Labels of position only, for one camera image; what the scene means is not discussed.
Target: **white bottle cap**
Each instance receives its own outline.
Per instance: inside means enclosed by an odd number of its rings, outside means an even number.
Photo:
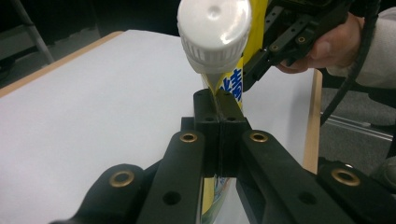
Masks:
[[[249,0],[182,0],[177,27],[195,72],[233,71],[248,41],[250,22]]]

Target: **black metal mount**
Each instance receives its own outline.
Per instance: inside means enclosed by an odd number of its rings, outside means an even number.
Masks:
[[[345,22],[353,0],[273,0],[267,8],[262,49],[244,66],[244,91],[273,65],[292,65],[315,41]]]
[[[56,224],[201,223],[204,177],[237,179],[250,223],[396,223],[396,202],[340,162],[308,173],[269,133],[251,130],[233,96],[194,94],[161,161],[105,171],[77,213]]]

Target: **white table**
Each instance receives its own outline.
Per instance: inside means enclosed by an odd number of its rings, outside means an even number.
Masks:
[[[243,95],[252,128],[312,171],[320,84],[313,70],[272,68]],[[70,218],[107,168],[158,161],[201,88],[178,37],[128,31],[0,90],[0,223]],[[237,196],[229,200],[217,223],[246,222]]]

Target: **black cable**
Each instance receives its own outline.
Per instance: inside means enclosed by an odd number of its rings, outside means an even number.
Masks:
[[[378,19],[380,2],[380,0],[370,0],[367,2],[358,56],[356,57],[355,62],[352,64],[351,71],[346,77],[346,80],[343,82],[340,89],[335,94],[334,98],[332,98],[332,101],[329,103],[320,117],[320,126],[326,122],[332,112],[334,112],[340,102],[344,99],[347,92],[355,84],[355,80],[361,72],[361,68],[363,67],[364,61],[366,60],[367,53],[369,52],[373,39],[375,24]]]

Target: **human hand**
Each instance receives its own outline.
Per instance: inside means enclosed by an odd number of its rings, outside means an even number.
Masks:
[[[348,67],[357,56],[363,24],[364,18],[349,13],[346,22],[321,36],[304,58],[291,66],[282,62],[276,67],[290,74],[301,73],[308,68]]]

